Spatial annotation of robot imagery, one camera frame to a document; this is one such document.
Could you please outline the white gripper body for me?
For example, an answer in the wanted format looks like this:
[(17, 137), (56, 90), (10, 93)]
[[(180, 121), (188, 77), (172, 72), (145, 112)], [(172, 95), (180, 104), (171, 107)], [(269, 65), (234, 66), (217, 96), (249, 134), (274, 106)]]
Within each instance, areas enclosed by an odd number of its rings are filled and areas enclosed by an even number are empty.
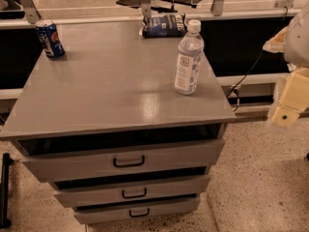
[(290, 21), (284, 43), (284, 58), (296, 66), (309, 67), (309, 3)]

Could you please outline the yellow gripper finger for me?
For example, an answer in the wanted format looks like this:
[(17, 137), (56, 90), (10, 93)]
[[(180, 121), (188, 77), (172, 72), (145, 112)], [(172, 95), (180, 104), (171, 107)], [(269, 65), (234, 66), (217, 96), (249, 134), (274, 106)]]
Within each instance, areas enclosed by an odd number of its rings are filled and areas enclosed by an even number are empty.
[(274, 89), (274, 103), (269, 121), (279, 128), (288, 128), (309, 107), (309, 69), (301, 68), (280, 77)]
[(265, 42), (263, 50), (270, 53), (283, 53), (286, 34), (287, 28), (284, 27), (274, 37)]

